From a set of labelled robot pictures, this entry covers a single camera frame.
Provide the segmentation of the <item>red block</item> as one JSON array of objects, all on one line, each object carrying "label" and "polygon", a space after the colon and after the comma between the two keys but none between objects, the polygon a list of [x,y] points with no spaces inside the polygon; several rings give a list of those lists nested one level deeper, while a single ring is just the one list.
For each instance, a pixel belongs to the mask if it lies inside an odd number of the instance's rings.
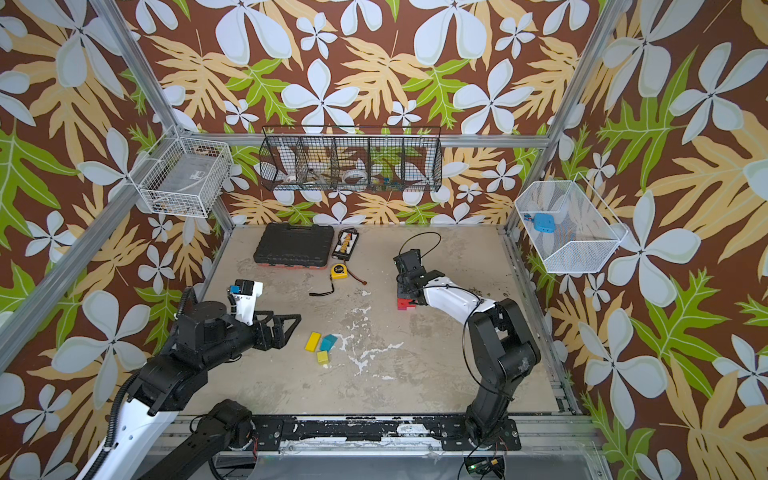
[{"label": "red block", "polygon": [[399,311],[407,311],[415,307],[416,307],[416,304],[412,300],[403,299],[403,298],[397,299],[397,309]]}]

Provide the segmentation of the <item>yellow rectangular block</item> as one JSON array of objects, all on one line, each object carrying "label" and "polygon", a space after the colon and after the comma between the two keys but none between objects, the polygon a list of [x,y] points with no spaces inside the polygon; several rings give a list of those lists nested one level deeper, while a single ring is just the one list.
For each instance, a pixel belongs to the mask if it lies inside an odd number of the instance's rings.
[{"label": "yellow rectangular block", "polygon": [[305,350],[308,352],[316,352],[321,340],[322,340],[322,335],[320,333],[312,332],[305,345]]}]

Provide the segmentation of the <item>teal block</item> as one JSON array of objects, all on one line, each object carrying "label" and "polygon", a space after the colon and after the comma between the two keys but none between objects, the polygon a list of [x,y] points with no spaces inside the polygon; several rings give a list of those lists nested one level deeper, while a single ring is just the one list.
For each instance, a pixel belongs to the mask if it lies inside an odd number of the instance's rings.
[{"label": "teal block", "polygon": [[319,350],[325,351],[325,352],[330,351],[335,345],[335,343],[337,342],[337,340],[338,338],[335,335],[332,335],[332,334],[326,335],[320,343]]}]

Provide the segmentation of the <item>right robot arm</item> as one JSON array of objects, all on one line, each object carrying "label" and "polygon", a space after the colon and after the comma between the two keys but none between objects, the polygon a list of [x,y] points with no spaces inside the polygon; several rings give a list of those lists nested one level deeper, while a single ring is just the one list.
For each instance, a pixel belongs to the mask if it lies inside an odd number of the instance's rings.
[{"label": "right robot arm", "polygon": [[518,304],[492,300],[457,285],[438,270],[427,270],[418,249],[393,258],[397,268],[398,308],[429,306],[462,324],[469,340],[478,393],[467,407],[465,431],[475,446],[503,434],[517,388],[541,361],[534,335]]}]

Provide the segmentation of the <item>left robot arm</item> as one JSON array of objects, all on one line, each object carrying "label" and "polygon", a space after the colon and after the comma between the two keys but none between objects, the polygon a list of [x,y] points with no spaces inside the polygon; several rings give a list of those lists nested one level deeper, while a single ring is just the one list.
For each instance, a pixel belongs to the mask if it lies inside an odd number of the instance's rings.
[{"label": "left robot arm", "polygon": [[[248,350],[286,346],[302,317],[256,309],[254,282],[238,280],[228,301],[199,301],[184,290],[176,322],[160,352],[119,388],[107,433],[79,473],[81,479],[131,479],[159,436],[207,384],[216,367]],[[227,449],[253,441],[251,411],[230,399],[216,404],[182,444],[144,473],[146,479],[188,479]]]}]

